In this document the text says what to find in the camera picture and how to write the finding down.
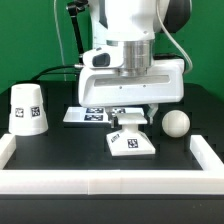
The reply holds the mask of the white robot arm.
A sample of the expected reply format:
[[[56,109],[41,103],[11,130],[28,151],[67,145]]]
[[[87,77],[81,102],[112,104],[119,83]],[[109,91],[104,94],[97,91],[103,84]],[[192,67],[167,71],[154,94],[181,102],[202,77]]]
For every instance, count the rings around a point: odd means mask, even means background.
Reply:
[[[149,106],[183,98],[183,75],[192,70],[188,55],[155,59],[155,34],[167,37],[189,20],[192,0],[90,0],[94,48],[84,53],[78,97],[86,108],[103,107],[108,121],[120,121],[116,107]]]

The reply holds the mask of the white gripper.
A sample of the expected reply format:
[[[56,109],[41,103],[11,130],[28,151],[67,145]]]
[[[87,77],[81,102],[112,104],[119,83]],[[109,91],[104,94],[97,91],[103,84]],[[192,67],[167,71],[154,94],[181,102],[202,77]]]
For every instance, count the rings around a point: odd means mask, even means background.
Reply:
[[[184,95],[184,62],[182,59],[155,60],[146,73],[121,76],[118,69],[90,69],[81,71],[78,99],[82,107],[110,107],[108,120],[116,126],[113,106],[148,105],[149,124],[158,111],[156,103],[179,102]]]

